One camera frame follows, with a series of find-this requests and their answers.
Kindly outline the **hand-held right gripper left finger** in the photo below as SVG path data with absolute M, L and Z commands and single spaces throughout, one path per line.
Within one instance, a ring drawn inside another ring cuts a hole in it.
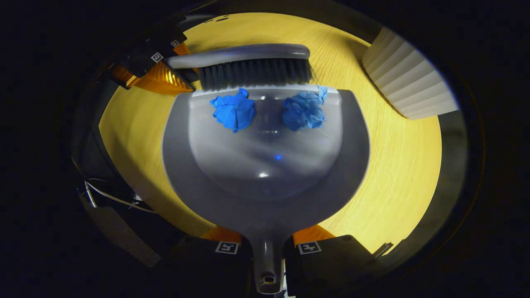
M 235 231 L 217 226 L 200 237 L 186 236 L 164 268 L 171 298 L 249 298 L 251 247 Z

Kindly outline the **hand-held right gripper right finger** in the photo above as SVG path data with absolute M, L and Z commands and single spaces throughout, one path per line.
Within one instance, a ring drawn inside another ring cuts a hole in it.
M 286 241 L 284 264 L 287 295 L 296 298 L 354 297 L 379 272 L 379 261 L 353 236 L 334 236 L 319 225 Z

